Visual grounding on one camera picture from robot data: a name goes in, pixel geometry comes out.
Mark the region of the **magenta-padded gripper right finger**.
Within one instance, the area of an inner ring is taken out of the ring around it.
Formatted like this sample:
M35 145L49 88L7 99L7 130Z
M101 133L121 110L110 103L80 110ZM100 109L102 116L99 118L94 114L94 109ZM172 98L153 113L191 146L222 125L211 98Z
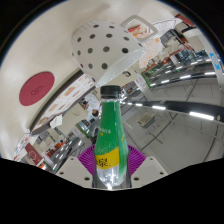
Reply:
M128 173L132 188L140 188L167 175L167 172L153 157L146 157L133 146L128 146Z

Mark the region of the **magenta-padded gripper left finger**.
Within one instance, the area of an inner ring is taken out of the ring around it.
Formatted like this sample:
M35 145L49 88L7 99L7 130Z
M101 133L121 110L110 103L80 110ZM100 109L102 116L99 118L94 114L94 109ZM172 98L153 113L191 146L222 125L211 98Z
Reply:
M56 175L81 187L92 188L96 168L94 148L92 145L79 156L70 156Z

